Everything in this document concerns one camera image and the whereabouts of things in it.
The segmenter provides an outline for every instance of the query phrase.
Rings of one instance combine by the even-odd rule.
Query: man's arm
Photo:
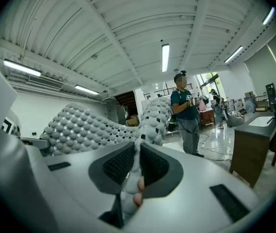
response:
[[[172,110],[175,114],[178,114],[182,111],[184,111],[187,107],[191,105],[191,102],[187,101],[186,103],[179,105],[178,103],[174,103],[172,105]]]

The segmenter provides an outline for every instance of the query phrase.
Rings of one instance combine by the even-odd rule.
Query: shoe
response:
[[[198,157],[202,157],[202,158],[205,157],[203,154],[199,154],[199,153],[196,153],[196,154],[193,154],[193,155],[198,156]]]

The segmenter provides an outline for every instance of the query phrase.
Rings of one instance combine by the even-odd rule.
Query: zebra-striped object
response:
[[[231,111],[229,114],[231,114],[232,116],[244,118],[244,116],[241,115],[241,113],[239,111]]]

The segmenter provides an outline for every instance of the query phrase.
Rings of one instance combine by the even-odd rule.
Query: teal t-shirt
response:
[[[178,103],[179,105],[182,105],[187,102],[186,96],[191,95],[191,93],[188,90],[180,91],[180,94],[178,91],[173,91],[171,94],[171,106],[174,103]],[[176,114],[176,117],[179,119],[188,119],[188,120],[193,120],[196,118],[197,110],[196,106],[192,105],[187,107],[184,111]]]

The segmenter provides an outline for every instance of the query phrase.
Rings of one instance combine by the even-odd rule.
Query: air vent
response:
[[[47,79],[45,77],[36,77],[36,76],[32,76],[32,75],[30,75],[30,77],[29,77],[29,82],[38,83],[38,84],[53,87],[56,89],[61,89],[62,85],[63,85],[60,82],[57,82],[57,81],[54,81],[51,79]]]

